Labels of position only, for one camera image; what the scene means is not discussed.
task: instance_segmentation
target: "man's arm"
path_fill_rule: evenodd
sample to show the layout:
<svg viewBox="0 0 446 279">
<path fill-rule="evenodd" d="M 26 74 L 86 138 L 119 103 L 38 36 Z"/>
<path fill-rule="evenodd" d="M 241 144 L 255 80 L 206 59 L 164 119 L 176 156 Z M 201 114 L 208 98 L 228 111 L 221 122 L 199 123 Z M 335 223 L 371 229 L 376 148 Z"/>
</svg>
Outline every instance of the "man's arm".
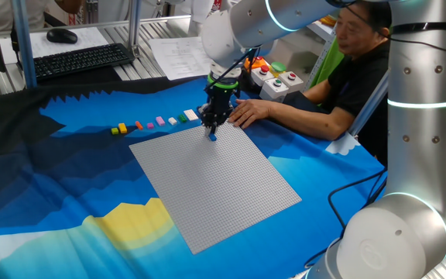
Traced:
<svg viewBox="0 0 446 279">
<path fill-rule="evenodd" d="M 336 140 L 355 120 L 350 112 L 338 107 L 328 115 L 263 100 L 237 100 L 237 104 L 229 119 L 235 126 L 245 129 L 258 119 L 272 118 L 300 133 L 324 140 Z"/>
<path fill-rule="evenodd" d="M 319 84 L 316 84 L 311 89 L 304 92 L 304 96 L 309 99 L 315 105 L 319 105 L 326 100 L 328 93 L 331 90 L 330 83 L 328 79 L 326 81 L 322 81 Z"/>
<path fill-rule="evenodd" d="M 336 140 L 355 120 L 342 108 L 334 108 L 328 115 L 306 112 L 280 103 L 271 106 L 269 117 L 297 132 L 324 140 Z"/>
<path fill-rule="evenodd" d="M 55 2 L 70 14 L 77 14 L 82 6 L 82 0 L 55 0 Z"/>
</svg>

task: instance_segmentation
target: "green lego brick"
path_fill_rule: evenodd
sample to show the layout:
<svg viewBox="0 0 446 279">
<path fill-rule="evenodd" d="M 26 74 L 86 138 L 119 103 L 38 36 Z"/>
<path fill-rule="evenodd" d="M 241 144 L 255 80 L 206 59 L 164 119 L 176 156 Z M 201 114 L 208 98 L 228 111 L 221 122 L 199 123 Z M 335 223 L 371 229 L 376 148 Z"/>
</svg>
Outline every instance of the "green lego brick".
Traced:
<svg viewBox="0 0 446 279">
<path fill-rule="evenodd" d="M 187 120 L 187 117 L 186 117 L 185 115 L 179 115 L 179 116 L 178 116 L 178 119 L 179 119 L 180 122 L 182 122 L 182 123 L 185 123 L 185 122 L 188 121 L 188 120 Z"/>
</svg>

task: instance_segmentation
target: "blue tablecloth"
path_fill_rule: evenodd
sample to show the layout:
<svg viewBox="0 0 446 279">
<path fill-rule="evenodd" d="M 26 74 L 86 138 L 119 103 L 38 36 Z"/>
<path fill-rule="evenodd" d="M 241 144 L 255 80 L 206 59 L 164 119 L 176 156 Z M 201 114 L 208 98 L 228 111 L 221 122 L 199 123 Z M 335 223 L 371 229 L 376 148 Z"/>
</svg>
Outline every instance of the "blue tablecloth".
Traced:
<svg viewBox="0 0 446 279">
<path fill-rule="evenodd" d="M 0 183 L 8 184 L 0 191 L 0 278 L 286 278 L 301 272 L 341 232 L 328 194 L 383 167 L 350 136 L 330 143 L 259 121 L 246 134 L 303 201 L 193 255 L 129 145 L 199 126 L 140 131 L 135 122 L 146 127 L 157 116 L 166 121 L 195 111 L 206 102 L 205 85 L 199 79 L 151 95 L 92 92 L 41 108 L 41 117 L 62 128 L 0 155 Z M 121 122 L 129 134 L 112 136 Z M 335 195 L 345 220 L 364 205 L 373 183 Z"/>
</svg>

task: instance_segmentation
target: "yellow pattern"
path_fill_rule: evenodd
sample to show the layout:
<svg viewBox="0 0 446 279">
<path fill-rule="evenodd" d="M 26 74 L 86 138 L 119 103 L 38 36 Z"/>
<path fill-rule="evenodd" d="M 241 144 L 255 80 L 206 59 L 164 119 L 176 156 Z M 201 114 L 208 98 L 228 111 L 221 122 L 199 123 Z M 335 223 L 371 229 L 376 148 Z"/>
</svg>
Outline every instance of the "yellow pattern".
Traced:
<svg viewBox="0 0 446 279">
<path fill-rule="evenodd" d="M 131 250 L 153 243 L 173 228 L 173 220 L 158 198 L 146 205 L 121 203 L 105 217 L 85 219 L 94 223 L 109 238 L 115 248 Z"/>
</svg>

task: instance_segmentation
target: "gray lego baseplate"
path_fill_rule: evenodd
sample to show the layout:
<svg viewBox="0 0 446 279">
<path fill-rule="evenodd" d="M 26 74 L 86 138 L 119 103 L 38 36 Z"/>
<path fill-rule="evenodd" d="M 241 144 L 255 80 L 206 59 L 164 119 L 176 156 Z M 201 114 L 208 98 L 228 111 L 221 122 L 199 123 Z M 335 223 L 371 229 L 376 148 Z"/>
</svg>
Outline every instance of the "gray lego baseplate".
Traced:
<svg viewBox="0 0 446 279">
<path fill-rule="evenodd" d="M 302 201 L 240 128 L 204 132 L 130 146 L 193 254 Z"/>
</svg>

